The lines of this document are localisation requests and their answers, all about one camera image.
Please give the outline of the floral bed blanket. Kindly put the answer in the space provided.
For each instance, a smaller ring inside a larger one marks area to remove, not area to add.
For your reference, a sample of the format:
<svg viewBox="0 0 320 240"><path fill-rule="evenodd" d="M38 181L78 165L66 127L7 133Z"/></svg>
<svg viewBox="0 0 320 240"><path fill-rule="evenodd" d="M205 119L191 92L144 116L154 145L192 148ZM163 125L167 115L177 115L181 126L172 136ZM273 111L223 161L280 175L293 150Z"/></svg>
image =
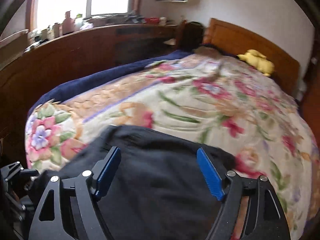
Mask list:
<svg viewBox="0 0 320 240"><path fill-rule="evenodd" d="M172 54L63 83L31 108L28 167L60 170L107 126L151 128L236 158L243 176L271 178L292 239L319 211L319 151L294 99L217 50Z"/></svg>

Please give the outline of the wooden desk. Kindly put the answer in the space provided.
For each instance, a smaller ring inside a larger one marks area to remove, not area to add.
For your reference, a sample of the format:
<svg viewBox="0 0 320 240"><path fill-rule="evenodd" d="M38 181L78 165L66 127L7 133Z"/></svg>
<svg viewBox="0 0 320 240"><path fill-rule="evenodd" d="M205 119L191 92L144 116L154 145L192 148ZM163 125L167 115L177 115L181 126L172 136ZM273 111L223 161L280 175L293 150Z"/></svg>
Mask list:
<svg viewBox="0 0 320 240"><path fill-rule="evenodd" d="M177 26L124 24L69 34L25 53L1 70L1 165L26 164L29 109L56 86L118 65L168 54Z"/></svg>

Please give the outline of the dark navy jacket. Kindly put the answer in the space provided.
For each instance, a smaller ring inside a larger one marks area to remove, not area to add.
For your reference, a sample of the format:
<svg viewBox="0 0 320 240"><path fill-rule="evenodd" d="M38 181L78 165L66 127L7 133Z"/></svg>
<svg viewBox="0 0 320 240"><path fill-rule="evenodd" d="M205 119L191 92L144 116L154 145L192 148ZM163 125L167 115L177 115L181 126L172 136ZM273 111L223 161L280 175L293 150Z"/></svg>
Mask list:
<svg viewBox="0 0 320 240"><path fill-rule="evenodd" d="M228 170L235 168L235 157L145 127L109 126L61 170L45 169L31 186L31 200L40 201L52 176L78 176L111 146L120 148L121 163L99 207L115 239L205 239L220 204L210 194L196 152L202 148Z"/></svg>

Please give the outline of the yellow plush toy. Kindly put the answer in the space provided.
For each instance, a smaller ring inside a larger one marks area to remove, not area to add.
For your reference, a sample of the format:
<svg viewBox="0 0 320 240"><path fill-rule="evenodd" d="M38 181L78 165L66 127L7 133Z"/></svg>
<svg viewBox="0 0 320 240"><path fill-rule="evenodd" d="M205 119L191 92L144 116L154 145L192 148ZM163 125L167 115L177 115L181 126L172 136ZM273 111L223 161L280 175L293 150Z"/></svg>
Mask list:
<svg viewBox="0 0 320 240"><path fill-rule="evenodd" d="M268 61L267 57L257 50L249 49L244 54L238 54L237 57L263 73L266 77L270 77L274 72L273 62Z"/></svg>

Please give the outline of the red basket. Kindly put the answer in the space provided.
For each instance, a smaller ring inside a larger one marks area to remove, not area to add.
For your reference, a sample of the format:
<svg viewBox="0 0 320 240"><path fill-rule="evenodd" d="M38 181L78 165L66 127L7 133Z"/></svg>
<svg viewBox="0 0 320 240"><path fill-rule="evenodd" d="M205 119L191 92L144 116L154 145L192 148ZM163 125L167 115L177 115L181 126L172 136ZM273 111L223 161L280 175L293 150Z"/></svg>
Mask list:
<svg viewBox="0 0 320 240"><path fill-rule="evenodd" d="M157 17L144 18L146 24L159 25L160 19Z"/></svg>

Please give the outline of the wooden chair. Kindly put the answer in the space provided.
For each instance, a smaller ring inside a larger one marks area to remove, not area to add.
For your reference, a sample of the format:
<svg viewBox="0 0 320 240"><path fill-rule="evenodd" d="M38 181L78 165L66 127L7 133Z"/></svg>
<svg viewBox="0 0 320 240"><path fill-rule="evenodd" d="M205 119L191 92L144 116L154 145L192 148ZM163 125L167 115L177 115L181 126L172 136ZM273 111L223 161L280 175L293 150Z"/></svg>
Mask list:
<svg viewBox="0 0 320 240"><path fill-rule="evenodd" d="M175 50L193 51L203 41L205 27L200 22L183 20L176 31Z"/></svg>

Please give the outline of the pink bottle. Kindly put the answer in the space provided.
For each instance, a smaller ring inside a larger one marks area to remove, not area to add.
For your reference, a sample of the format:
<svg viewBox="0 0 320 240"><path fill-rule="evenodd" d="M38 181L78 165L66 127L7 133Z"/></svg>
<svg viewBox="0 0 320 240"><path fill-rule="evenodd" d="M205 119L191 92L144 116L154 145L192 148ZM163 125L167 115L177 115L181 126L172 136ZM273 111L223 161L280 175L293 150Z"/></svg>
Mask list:
<svg viewBox="0 0 320 240"><path fill-rule="evenodd" d="M74 19L71 18L71 12L65 12L65 19L62 22L62 34L67 35L74 32Z"/></svg>

